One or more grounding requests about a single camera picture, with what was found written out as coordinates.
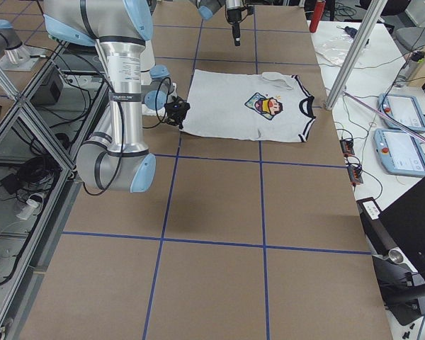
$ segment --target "tablet screen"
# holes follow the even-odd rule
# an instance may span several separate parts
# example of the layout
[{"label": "tablet screen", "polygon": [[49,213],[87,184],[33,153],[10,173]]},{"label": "tablet screen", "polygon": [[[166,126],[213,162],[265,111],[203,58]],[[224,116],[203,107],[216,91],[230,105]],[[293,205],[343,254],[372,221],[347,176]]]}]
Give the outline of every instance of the tablet screen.
[{"label": "tablet screen", "polygon": [[419,112],[414,104],[414,100],[408,97],[389,96],[389,102],[392,115],[397,122],[406,126],[423,127],[419,118]]},{"label": "tablet screen", "polygon": [[425,171],[419,150],[411,136],[403,132],[384,132],[384,137],[396,169]]}]

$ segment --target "black office chair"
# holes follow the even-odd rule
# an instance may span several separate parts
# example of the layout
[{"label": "black office chair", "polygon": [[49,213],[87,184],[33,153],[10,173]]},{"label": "black office chair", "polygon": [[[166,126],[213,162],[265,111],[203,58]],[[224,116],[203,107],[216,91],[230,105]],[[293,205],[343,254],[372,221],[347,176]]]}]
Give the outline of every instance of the black office chair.
[{"label": "black office chair", "polygon": [[[359,5],[356,5],[356,7],[359,7],[360,9],[368,9],[368,7],[370,6],[370,2],[371,0],[360,0]],[[384,9],[382,10],[381,16],[396,16],[400,13],[403,13],[410,3],[411,0],[388,0]],[[352,19],[345,21],[361,22],[362,20]],[[384,23],[384,26],[389,30],[390,35],[394,33],[395,26],[390,25],[388,23]]]}]

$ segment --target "computer monitor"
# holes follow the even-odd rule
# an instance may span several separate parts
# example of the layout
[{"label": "computer monitor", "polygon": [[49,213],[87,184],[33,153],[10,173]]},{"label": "computer monitor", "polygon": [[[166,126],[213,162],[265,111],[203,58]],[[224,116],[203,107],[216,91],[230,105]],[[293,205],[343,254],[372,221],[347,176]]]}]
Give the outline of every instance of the computer monitor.
[{"label": "computer monitor", "polygon": [[425,280],[425,177],[382,211],[379,218]]}]

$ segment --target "red cylinder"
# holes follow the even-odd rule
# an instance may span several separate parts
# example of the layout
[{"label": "red cylinder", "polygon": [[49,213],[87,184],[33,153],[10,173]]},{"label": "red cylinder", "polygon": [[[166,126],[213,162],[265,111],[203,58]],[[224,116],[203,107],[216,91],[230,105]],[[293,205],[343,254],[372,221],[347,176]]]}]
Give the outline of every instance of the red cylinder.
[{"label": "red cylinder", "polygon": [[314,11],[312,16],[312,21],[310,21],[310,32],[315,33],[318,28],[318,23],[321,20],[321,17],[323,16],[324,7],[326,6],[326,2],[323,0],[318,0],[317,3],[314,5]]}]

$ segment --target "cartoon character graphic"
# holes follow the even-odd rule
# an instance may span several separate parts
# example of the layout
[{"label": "cartoon character graphic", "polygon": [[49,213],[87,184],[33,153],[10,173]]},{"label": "cartoon character graphic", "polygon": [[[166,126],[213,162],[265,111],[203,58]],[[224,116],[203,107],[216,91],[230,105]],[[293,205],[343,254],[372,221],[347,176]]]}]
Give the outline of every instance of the cartoon character graphic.
[{"label": "cartoon character graphic", "polygon": [[267,98],[258,92],[245,103],[245,106],[256,111],[267,120],[272,120],[283,111],[283,105],[280,101],[274,97]]}]

